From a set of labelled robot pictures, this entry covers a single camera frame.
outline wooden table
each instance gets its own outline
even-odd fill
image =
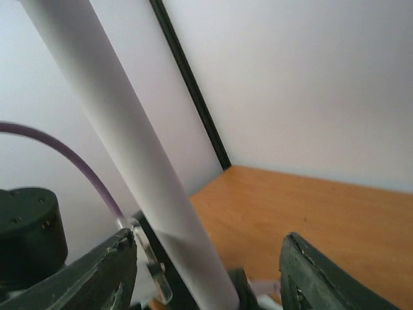
[[[413,309],[413,195],[231,167],[191,198],[226,267],[278,278],[296,231],[402,309]]]

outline dark green motor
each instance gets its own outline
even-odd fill
[[[48,278],[66,257],[56,195],[40,188],[0,190],[0,295]]]

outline white pipe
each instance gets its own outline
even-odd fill
[[[239,299],[88,0],[21,0],[202,310]]]

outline white backdrop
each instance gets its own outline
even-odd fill
[[[148,1],[92,4],[188,194],[221,172]],[[0,119],[46,131],[72,147],[127,214],[138,206],[18,1],[0,1]],[[28,139],[0,135],[0,188],[57,194],[68,262],[115,225],[94,188],[64,157]]]
[[[164,2],[233,164],[413,191],[413,1]]]

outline wooden surface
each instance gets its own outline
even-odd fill
[[[226,267],[278,278],[296,231],[362,284],[413,309],[413,195],[231,167],[191,198]]]

